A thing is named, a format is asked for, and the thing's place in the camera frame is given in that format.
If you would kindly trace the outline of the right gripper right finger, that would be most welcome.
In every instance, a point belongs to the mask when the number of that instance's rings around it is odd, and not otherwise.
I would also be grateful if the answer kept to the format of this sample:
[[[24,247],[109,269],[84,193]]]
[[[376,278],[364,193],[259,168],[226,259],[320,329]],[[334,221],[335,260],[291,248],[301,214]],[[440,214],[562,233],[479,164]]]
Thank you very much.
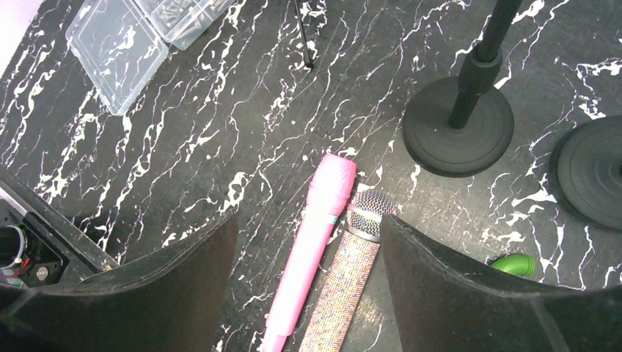
[[[507,274],[381,220],[404,351],[619,351],[621,288],[579,291]]]

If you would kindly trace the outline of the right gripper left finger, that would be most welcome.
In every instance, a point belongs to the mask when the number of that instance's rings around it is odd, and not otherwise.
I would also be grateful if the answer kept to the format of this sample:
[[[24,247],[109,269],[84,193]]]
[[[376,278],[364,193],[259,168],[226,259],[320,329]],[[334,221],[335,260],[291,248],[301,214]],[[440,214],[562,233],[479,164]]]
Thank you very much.
[[[3,351],[210,351],[238,218],[73,285],[1,288]]]

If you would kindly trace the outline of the rhinestone glitter microphone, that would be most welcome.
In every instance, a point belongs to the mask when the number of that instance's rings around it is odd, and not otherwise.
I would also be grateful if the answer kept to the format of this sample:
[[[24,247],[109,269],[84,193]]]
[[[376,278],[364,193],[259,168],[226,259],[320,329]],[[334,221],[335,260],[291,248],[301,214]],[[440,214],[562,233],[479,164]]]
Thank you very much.
[[[381,219],[396,213],[392,200],[375,189],[354,195],[347,227],[312,313],[300,351],[339,351],[351,324],[381,242]]]

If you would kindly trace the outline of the pink microphone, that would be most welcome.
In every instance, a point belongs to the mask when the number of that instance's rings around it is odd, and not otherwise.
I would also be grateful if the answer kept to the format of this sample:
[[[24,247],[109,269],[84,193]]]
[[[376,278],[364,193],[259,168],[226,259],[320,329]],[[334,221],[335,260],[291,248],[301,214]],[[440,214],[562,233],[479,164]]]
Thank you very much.
[[[304,215],[266,319],[262,351],[281,351],[293,333],[334,226],[351,196],[356,164],[326,154],[310,182]]]

